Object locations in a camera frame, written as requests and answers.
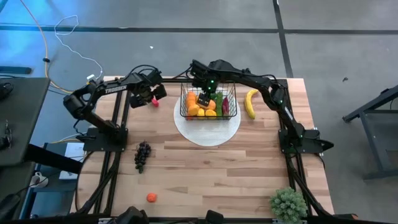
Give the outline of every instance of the white paper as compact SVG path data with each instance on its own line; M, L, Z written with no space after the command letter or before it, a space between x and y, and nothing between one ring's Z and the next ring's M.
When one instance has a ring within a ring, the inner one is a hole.
M67 144L67 150L65 151L65 157L69 157L76 161L80 161L83 159L84 151L84 143L82 142L70 142ZM61 180L73 180L77 179L77 174L73 174L67 171L61 171L60 173Z

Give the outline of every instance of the fruit basket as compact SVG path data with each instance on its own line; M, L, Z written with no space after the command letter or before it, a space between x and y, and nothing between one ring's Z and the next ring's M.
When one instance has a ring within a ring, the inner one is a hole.
M200 93L203 93L201 88L193 87L191 83L181 83L180 114L186 120L229 120L238 113L235 83L219 83L216 93L211 96L213 102L210 102L207 107L197 104L197 97ZM217 96L221 96L221 94L223 95L222 103L217 101Z

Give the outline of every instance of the small orange ball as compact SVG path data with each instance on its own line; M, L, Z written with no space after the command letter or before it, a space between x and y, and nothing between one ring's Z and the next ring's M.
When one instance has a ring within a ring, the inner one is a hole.
M148 202L156 202L156 194L149 193L148 196L147 196L147 201Z

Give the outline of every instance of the wooden tabletop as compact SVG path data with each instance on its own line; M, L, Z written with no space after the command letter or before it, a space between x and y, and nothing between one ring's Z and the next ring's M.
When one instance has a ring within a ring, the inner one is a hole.
M313 128L304 80L290 78L287 81L295 119L307 129ZM180 84L167 83L165 87L167 97L159 101L159 108L149 105L129 109L129 137L119 166L112 215L117 216L133 205L144 209L149 217L204 217L209 209L228 218L274 217L269 198L276 189L289 186L277 137L280 128L277 113L256 95L252 99L256 119L251 120L243 103L250 88L236 85L241 110L238 132L222 145L201 147L185 139L175 127L173 112L180 96ZM96 113L111 119L115 98L116 94L102 97ZM143 140L153 150L144 173L139 174L134 153ZM79 207L98 185L103 157L103 152L95 152L83 167L78 184ZM333 213L320 158L308 154L302 157L309 189L323 208ZM108 187L104 192L101 211L106 204ZM148 193L157 194L156 203L147 202Z

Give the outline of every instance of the gray floor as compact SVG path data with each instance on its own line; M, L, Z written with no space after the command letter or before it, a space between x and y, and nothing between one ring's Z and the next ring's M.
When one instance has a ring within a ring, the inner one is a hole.
M25 0L43 25L79 15L81 26L257 28L275 29L272 0ZM398 29L395 0L279 0L286 29ZM9 0L0 25L33 24L18 0ZM74 25L73 19L65 25ZM64 88L81 87L98 67L62 47L46 32L49 74ZM278 34L99 33L63 37L84 56L95 58L105 75L124 75L149 63L164 75L185 70L191 59L218 58L254 73L286 77ZM398 178L363 181L376 169L362 125L341 117L397 84L398 35L286 35L295 78L304 78L316 126L335 143L325 153L326 174L336 213L356 213L364 220L398 222ZM0 31L0 64L32 67L44 75L44 45L36 31ZM398 101L393 104L398 108ZM32 143L74 134L74 119L62 96L49 92Z

